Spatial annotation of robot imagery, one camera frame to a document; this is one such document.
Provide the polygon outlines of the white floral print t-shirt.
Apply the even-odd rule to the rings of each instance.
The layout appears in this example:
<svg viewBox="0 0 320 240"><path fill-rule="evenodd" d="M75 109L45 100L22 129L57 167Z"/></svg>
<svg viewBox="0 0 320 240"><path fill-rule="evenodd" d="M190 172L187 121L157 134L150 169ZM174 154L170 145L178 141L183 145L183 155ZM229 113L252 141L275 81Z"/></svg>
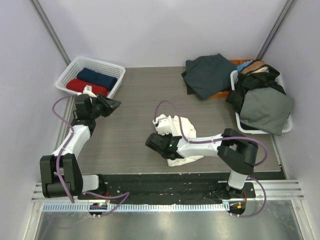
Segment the white floral print t-shirt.
<svg viewBox="0 0 320 240"><path fill-rule="evenodd" d="M171 129L172 129L172 135L174 137L182 136L182 132L180 129L180 123L182 123L182 131L186 137L190 137L190 138L196 137L197 132L188 118L185 118L185 117L179 118L177 115L175 115L174 117L171 117L170 115L166 116L164 114L161 114L160 116L158 116L156 118L156 120L158 120L160 118L165 118L165 117L170 117L172 120ZM186 158L182 158L182 159L175 159L175 160L167 159L167 164L170 167L182 166L185 164L195 162L199 159L202 159L203 157L204 156L202 156L202 155L196 155L196 156L186 157Z"/></svg>

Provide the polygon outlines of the white plastic lattice basket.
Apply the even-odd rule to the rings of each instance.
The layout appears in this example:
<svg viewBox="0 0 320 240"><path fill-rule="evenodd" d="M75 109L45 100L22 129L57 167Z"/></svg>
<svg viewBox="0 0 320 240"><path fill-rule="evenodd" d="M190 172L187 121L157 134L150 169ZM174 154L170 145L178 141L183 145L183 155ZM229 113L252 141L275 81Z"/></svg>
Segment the white plastic lattice basket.
<svg viewBox="0 0 320 240"><path fill-rule="evenodd" d="M61 91L67 92L71 95L76 95L77 92L67 88L67 84L76 78L78 73L84 68L88 68L100 74L104 74L110 77L115 77L117 82L112 90L108 91L107 97L112 99L122 84L123 77L126 73L126 69L123 66L97 60L93 58L79 56L75 58L62 72L60 77L55 82L55 87Z"/></svg>

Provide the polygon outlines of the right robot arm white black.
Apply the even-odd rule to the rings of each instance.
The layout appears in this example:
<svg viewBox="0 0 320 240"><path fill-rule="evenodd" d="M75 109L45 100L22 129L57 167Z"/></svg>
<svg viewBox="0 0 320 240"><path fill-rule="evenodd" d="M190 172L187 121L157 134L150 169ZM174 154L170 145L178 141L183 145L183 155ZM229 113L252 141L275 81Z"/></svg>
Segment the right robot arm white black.
<svg viewBox="0 0 320 240"><path fill-rule="evenodd" d="M258 145L231 128L210 137L182 137L171 133L151 133L145 145L164 159L184 162L187 159L219 157L229 168L226 186L214 187L216 197L228 200L244 191L245 181L254 172Z"/></svg>

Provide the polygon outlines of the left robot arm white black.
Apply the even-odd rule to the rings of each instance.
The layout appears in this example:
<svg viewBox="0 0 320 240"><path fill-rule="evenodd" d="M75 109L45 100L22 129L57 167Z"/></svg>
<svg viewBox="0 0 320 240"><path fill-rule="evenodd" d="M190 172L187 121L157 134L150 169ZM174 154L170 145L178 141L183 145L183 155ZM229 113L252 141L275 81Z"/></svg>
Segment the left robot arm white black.
<svg viewBox="0 0 320 240"><path fill-rule="evenodd" d="M83 175L77 158L96 128L96 119L110 116L121 106L121 101L98 94L81 93L75 97L72 122L55 110L53 114L64 122L69 132L61 145L39 161L42 193L45 198L75 197L90 194L100 200L107 195L107 186L101 174Z"/></svg>

